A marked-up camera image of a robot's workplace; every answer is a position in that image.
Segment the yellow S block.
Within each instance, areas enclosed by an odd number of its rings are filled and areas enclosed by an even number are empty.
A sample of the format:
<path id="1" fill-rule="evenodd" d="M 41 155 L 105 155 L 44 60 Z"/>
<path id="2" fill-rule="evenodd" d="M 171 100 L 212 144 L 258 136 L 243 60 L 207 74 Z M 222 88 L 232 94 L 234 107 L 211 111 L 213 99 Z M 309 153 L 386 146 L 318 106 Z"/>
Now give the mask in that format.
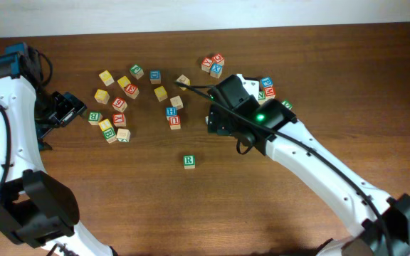
<path id="1" fill-rule="evenodd" d="M 94 98 L 97 102 L 106 105 L 110 99 L 110 95 L 106 90 L 97 89 Z"/>
<path id="2" fill-rule="evenodd" d="M 162 102 L 163 100 L 168 98 L 167 91 L 163 86 L 155 88 L 154 93 L 159 102 Z"/>

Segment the green R block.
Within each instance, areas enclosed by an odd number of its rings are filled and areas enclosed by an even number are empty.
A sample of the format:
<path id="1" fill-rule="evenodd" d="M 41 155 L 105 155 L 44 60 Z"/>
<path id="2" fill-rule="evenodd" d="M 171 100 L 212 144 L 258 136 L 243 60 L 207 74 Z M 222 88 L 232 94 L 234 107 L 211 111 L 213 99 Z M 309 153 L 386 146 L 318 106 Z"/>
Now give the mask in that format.
<path id="1" fill-rule="evenodd" d="M 183 165 L 185 169 L 194 169 L 196 166 L 195 156 L 194 155 L 184 155 Z"/>

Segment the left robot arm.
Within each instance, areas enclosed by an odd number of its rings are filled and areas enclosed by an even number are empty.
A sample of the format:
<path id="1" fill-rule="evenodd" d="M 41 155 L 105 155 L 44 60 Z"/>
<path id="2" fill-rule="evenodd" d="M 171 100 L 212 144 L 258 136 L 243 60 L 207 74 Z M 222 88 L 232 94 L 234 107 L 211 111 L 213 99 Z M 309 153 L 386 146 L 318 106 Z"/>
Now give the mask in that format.
<path id="1" fill-rule="evenodd" d="M 86 112 L 70 93 L 48 93 L 46 56 L 25 43 L 0 56 L 0 232 L 49 255 L 114 255 L 80 221 L 73 192 L 49 176 L 45 136 Z"/>

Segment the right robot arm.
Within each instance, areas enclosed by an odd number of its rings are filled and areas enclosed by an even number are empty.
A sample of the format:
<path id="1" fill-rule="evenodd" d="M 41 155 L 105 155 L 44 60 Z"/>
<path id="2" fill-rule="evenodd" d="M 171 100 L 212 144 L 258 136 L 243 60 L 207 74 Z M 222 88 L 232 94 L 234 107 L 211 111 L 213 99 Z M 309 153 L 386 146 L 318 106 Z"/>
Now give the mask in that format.
<path id="1" fill-rule="evenodd" d="M 342 221 L 349 237 L 329 239 L 308 255 L 410 255 L 410 196 L 395 199 L 322 146 L 292 112 L 255 80 L 231 75 L 208 91 L 208 131 L 294 173 Z"/>

